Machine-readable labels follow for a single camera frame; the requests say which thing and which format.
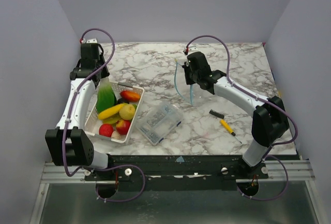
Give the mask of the clear zip top bag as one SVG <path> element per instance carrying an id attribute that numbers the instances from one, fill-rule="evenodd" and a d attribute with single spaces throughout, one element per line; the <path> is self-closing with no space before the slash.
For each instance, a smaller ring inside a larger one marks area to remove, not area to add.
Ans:
<path id="1" fill-rule="evenodd" d="M 183 59 L 175 59 L 174 87 L 186 103 L 197 107 L 203 103 L 203 92 L 197 84 L 186 84 L 184 62 Z"/>

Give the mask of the green leafy vegetable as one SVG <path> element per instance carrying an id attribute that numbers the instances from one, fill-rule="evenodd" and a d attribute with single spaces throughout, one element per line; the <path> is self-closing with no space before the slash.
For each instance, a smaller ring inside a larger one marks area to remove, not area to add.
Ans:
<path id="1" fill-rule="evenodd" d="M 117 99 L 114 94 L 112 84 L 109 78 L 103 78 L 100 81 L 97 93 L 96 110 L 98 113 L 116 105 Z"/>

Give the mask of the yellow lemon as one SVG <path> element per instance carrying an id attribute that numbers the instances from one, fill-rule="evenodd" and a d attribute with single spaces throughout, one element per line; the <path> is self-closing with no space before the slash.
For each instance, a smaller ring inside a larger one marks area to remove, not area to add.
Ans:
<path id="1" fill-rule="evenodd" d="M 134 118 L 135 113 L 136 113 L 136 109 L 132 104 L 124 105 L 119 111 L 120 117 L 127 121 L 132 120 Z"/>

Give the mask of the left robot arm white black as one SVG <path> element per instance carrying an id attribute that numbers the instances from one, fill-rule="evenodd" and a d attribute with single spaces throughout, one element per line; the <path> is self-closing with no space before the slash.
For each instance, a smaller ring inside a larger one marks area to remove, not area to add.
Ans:
<path id="1" fill-rule="evenodd" d="M 109 76 L 106 68 L 90 79 L 87 77 L 104 63 L 103 48 L 95 39 L 90 39 L 80 47 L 81 58 L 70 73 L 70 94 L 61 119 L 54 129 L 48 129 L 45 140 L 56 166 L 63 166 L 66 158 L 68 166 L 97 168 L 103 180 L 114 176 L 115 168 L 109 156 L 95 151 L 85 133 L 85 118 L 88 106 L 101 79 Z"/>

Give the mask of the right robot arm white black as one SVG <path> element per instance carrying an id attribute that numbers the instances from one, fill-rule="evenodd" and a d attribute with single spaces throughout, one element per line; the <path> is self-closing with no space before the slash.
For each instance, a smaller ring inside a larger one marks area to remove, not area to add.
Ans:
<path id="1" fill-rule="evenodd" d="M 253 141 L 242 156 L 238 165 L 238 173 L 243 178 L 250 178 L 257 172 L 257 167 L 274 141 L 280 138 L 288 129 L 288 118 L 282 111 L 282 100 L 274 96 L 254 94 L 249 95 L 238 90 L 227 79 L 227 74 L 212 71 L 202 52 L 193 52 L 187 56 L 182 66 L 185 73 L 186 84 L 197 84 L 202 90 L 223 97 L 244 110 L 252 117 Z"/>

